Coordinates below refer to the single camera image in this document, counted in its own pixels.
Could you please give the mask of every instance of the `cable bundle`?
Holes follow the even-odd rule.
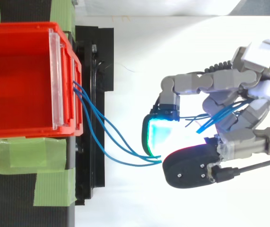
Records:
[[[239,109],[240,107],[249,104],[253,101],[253,99],[247,99],[244,101],[239,101],[232,103],[231,105],[226,106],[222,110],[220,110],[218,113],[216,113],[214,116],[212,116],[204,125],[202,125],[198,130],[197,133],[200,134],[204,132],[208,127],[210,127],[213,124],[218,123],[219,121],[226,118],[228,115]]]
[[[117,162],[117,163],[120,163],[120,164],[123,164],[123,165],[127,165],[127,166],[135,166],[135,167],[144,167],[144,166],[153,166],[153,165],[156,165],[156,164],[160,164],[162,161],[161,160],[154,160],[154,159],[157,159],[157,158],[160,158],[161,156],[142,156],[142,155],[139,155],[138,153],[136,153],[130,146],[129,144],[126,142],[126,140],[124,139],[124,137],[121,135],[121,133],[119,132],[119,130],[102,114],[98,111],[98,109],[94,106],[94,104],[91,102],[91,100],[89,99],[87,93],[85,92],[85,90],[83,89],[83,87],[78,84],[77,82],[74,81],[74,84],[76,84],[82,92],[80,92],[78,89],[74,88],[74,92],[75,94],[77,95],[77,97],[79,98],[79,100],[81,101],[82,103],[82,106],[83,106],[83,109],[85,111],[85,115],[86,115],[86,118],[87,118],[87,123],[88,123],[88,127],[89,127],[89,130],[96,142],[96,144],[98,145],[98,147],[103,151],[103,153],[111,160]],[[106,134],[111,138],[111,140],[119,147],[121,148],[123,151],[127,152],[128,154],[130,155],[133,155],[135,157],[139,157],[140,159],[144,160],[144,161],[147,161],[147,162],[150,162],[149,164],[143,164],[143,165],[137,165],[137,164],[131,164],[131,163],[126,163],[126,162],[122,162],[122,161],[119,161],[113,157],[111,157],[104,149],[104,147],[101,145],[101,143],[99,142],[98,138],[96,137],[95,133],[94,133],[94,130],[93,130],[93,127],[92,127],[92,123],[91,123],[91,120],[89,118],[89,114],[88,114],[88,110],[87,110],[87,107],[83,101],[83,99],[85,101],[88,102],[88,104],[90,105],[93,113],[95,114],[96,118],[98,119],[98,121],[100,122],[101,126],[103,127],[104,131],[106,132]],[[103,121],[101,120],[104,119],[106,122],[109,123],[109,125],[117,132],[117,134],[120,136],[120,138],[122,139],[122,141],[124,142],[124,144],[127,146],[127,148],[129,150],[127,150],[126,148],[124,148],[123,146],[121,146],[113,137],[112,135],[110,134],[110,132],[107,130],[107,128],[105,127],[105,124],[103,123]]]

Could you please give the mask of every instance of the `red storage box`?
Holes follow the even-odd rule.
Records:
[[[56,23],[0,24],[0,138],[79,136],[81,64]]]

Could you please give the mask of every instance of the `white background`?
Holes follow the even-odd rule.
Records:
[[[239,2],[240,0],[78,0],[76,13],[83,16],[227,15]]]
[[[167,75],[200,71],[230,60],[237,47],[270,38],[270,17],[77,17],[77,25],[114,27],[114,92],[105,115],[141,154],[141,124]],[[182,97],[181,115],[203,113],[205,94]],[[259,127],[270,126],[270,115]],[[106,150],[140,163],[106,137]],[[269,160],[254,155],[225,166]],[[76,207],[77,227],[267,227],[270,167],[194,189],[170,187],[161,165],[134,168],[106,158],[106,187]]]

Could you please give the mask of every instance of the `black metal bracket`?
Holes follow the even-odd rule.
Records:
[[[113,91],[113,29],[76,26],[76,55],[82,65],[82,85],[92,103],[104,114],[105,92]],[[93,129],[104,147],[104,129],[88,107]],[[105,186],[104,154],[92,138],[84,116],[84,134],[77,138],[76,205],[91,199],[93,189]]]

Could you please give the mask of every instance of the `white table surface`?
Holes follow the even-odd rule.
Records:
[[[270,38],[270,17],[77,17],[77,25],[114,27],[114,91],[105,95],[105,115],[139,153],[142,120],[167,75],[204,70],[230,60],[237,47]],[[205,94],[182,97],[181,115],[203,113]],[[270,114],[259,127],[270,126]],[[214,129],[206,132],[209,136]],[[116,158],[141,163],[120,151]],[[254,155],[224,166],[269,160]],[[106,187],[76,207],[77,227],[267,227],[270,226],[270,166],[234,180],[180,190],[170,187],[161,165],[135,168],[105,160]]]

